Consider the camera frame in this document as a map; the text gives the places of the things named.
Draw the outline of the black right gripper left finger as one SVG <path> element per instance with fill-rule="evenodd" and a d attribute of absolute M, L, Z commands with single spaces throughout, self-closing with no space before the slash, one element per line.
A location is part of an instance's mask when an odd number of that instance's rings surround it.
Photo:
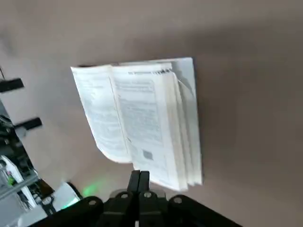
<path fill-rule="evenodd" d="M 128 187 L 117 190 L 106 202 L 86 197 L 38 222 L 36 227 L 133 227 L 138 216 L 140 171 L 130 175 Z"/>

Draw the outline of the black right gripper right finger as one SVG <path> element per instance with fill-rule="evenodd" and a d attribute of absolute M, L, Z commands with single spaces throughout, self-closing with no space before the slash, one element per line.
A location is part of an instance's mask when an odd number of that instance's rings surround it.
<path fill-rule="evenodd" d="M 150 190 L 150 173 L 140 172 L 139 226 L 238 227 L 239 224 L 185 195 L 170 199 Z"/>

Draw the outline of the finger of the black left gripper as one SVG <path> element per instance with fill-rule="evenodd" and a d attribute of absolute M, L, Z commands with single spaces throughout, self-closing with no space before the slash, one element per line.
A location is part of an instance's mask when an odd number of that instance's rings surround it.
<path fill-rule="evenodd" d="M 24 84 L 21 79 L 0 80 L 0 92 L 9 92 L 23 87 Z"/>
<path fill-rule="evenodd" d="M 25 130 L 32 130 L 34 128 L 42 126 L 42 121 L 39 117 L 35 117 L 14 125 L 14 129 L 24 128 Z"/>

